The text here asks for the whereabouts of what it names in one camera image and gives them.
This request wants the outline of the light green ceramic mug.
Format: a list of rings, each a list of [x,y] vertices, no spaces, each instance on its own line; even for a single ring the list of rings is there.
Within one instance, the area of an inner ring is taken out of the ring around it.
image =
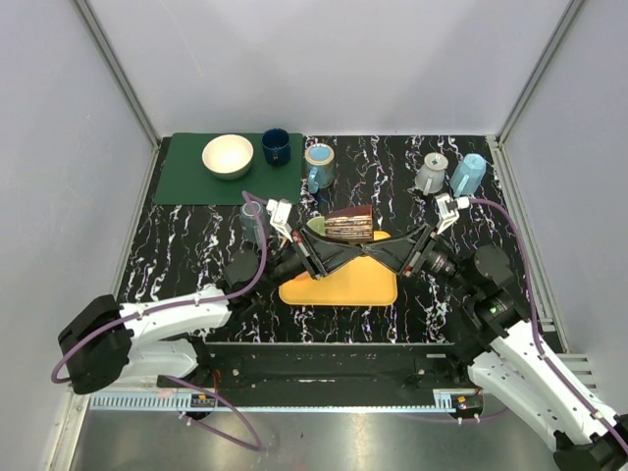
[[[324,216],[315,216],[310,218],[306,226],[319,236],[326,235],[326,219]]]

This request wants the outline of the black dark red mug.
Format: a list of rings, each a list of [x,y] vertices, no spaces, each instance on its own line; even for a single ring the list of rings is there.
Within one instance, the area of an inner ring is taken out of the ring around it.
[[[373,207],[350,206],[325,216],[325,236],[353,243],[374,240]]]

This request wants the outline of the pale grey-blue mug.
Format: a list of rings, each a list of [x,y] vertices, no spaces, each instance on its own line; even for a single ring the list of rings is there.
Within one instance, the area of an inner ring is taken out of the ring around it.
[[[444,186],[447,167],[448,160],[443,154],[428,153],[415,177],[415,186],[425,196],[438,193]]]

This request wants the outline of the grey faceted mug white inside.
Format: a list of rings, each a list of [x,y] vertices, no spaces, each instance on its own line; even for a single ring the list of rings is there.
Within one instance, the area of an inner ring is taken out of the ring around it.
[[[265,208],[257,201],[245,202],[240,207],[239,220],[244,238],[256,245],[261,242],[258,220],[262,227],[267,229],[267,213]]]

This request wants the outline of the light blue faceted mug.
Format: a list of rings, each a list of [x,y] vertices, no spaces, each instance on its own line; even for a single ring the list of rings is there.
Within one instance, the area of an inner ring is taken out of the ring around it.
[[[480,186],[487,170],[487,161],[477,153],[469,153],[458,163],[450,179],[450,189],[455,198],[470,196]]]

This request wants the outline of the blue mug orange inside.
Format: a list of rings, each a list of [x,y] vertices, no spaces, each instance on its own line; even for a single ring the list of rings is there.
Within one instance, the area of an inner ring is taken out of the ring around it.
[[[333,184],[335,172],[335,151],[325,143],[315,143],[305,149],[307,167],[306,184],[310,194]]]

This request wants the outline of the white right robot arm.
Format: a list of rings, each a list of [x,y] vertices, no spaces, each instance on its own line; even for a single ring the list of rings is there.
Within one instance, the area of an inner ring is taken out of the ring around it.
[[[359,256],[401,277],[423,272],[462,291],[463,333],[445,365],[448,382],[498,398],[546,443],[561,470],[619,470],[627,463],[627,418],[592,393],[541,338],[533,305],[515,290],[505,253],[485,245],[467,258],[421,224],[379,241],[345,241],[308,227],[292,231],[309,274],[322,279]]]

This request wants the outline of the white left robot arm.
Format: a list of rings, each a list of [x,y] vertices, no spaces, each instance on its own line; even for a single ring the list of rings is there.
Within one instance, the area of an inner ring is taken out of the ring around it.
[[[59,334],[62,357],[51,380],[76,394],[99,392],[119,380],[153,375],[180,378],[193,389],[211,379],[212,365],[190,343],[177,340],[197,331],[222,329],[253,309],[263,292],[302,273],[320,280],[361,256],[355,245],[325,242],[313,250],[289,244],[237,251],[223,278],[199,291],[147,303],[94,298]]]

